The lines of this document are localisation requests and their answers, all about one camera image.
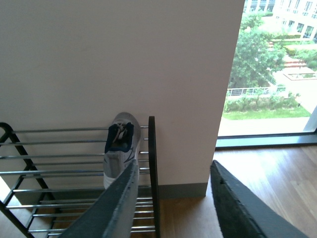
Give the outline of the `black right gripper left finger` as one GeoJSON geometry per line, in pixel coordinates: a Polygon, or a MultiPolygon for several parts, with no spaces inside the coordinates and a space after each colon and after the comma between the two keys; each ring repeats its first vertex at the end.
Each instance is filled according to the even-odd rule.
{"type": "Polygon", "coordinates": [[[138,196],[138,166],[131,162],[61,238],[129,238],[138,196]]]}

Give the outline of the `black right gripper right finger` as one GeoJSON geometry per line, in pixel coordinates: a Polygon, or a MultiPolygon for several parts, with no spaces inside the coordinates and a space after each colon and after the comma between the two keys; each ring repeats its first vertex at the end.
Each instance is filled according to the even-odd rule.
{"type": "Polygon", "coordinates": [[[211,168],[211,188],[225,238],[305,238],[306,235],[275,213],[220,162],[211,168]]]}

